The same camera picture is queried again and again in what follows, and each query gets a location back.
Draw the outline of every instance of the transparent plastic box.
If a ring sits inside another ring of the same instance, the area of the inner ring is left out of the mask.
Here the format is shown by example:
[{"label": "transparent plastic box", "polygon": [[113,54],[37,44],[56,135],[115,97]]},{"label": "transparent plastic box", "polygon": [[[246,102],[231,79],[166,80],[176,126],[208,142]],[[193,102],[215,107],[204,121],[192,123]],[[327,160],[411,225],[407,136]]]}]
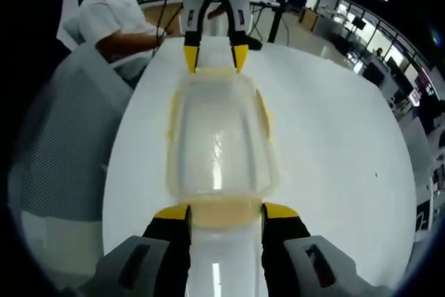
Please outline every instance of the transparent plastic box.
[{"label": "transparent plastic box", "polygon": [[234,73],[189,75],[170,122],[167,183],[179,202],[194,205],[194,216],[213,210],[216,217],[229,208],[246,221],[247,211],[256,216],[277,184],[277,168],[267,112],[252,80]]}]

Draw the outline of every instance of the robotic arm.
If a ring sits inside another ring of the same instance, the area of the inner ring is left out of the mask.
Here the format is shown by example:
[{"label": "robotic arm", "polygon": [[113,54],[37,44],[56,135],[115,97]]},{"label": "robotic arm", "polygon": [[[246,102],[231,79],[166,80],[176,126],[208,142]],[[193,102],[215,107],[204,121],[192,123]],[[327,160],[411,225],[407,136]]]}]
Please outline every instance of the robotic arm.
[{"label": "robotic arm", "polygon": [[[184,0],[181,25],[185,33],[184,53],[190,72],[195,72],[202,37],[202,23],[207,8],[217,0]],[[219,0],[229,21],[229,40],[237,72],[243,68],[248,53],[247,33],[250,30],[250,0]]]}]

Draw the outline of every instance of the white shirt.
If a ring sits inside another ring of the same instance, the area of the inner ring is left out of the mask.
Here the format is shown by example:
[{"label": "white shirt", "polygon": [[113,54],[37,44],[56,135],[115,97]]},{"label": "white shirt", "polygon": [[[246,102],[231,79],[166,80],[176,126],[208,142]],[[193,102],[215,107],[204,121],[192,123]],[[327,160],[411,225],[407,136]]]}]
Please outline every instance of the white shirt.
[{"label": "white shirt", "polygon": [[156,27],[147,22],[136,0],[83,0],[79,31],[94,45],[116,31],[156,35]]}]

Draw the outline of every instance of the white table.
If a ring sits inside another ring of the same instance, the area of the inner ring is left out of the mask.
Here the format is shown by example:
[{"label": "white table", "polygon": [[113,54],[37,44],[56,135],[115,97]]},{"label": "white table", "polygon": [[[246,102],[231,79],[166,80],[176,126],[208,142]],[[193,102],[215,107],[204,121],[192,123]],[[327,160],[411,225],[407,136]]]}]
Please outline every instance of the white table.
[{"label": "white table", "polygon": [[[181,38],[166,40],[128,105],[108,166],[104,252],[174,205],[165,186],[170,102],[188,71]],[[200,66],[232,65],[227,38],[204,38]],[[280,185],[267,201],[297,210],[313,235],[352,257],[371,284],[402,278],[416,198],[402,133],[380,91],[331,61],[279,45],[244,67],[272,117]]]}]

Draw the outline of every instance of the plastic container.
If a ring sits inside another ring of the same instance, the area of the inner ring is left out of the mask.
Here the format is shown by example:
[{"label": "plastic container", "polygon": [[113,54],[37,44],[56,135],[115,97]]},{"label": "plastic container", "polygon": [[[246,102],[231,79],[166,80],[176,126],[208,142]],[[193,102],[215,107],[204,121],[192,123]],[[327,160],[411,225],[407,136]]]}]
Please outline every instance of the plastic container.
[{"label": "plastic container", "polygon": [[[229,225],[231,219],[216,217],[230,210],[238,211],[232,220],[239,223],[257,217],[261,199],[277,184],[277,169],[267,112],[252,80],[191,74],[175,95],[170,122],[167,183],[180,203],[192,204],[194,221],[201,216],[200,225]],[[212,212],[215,219],[206,217]]]}]

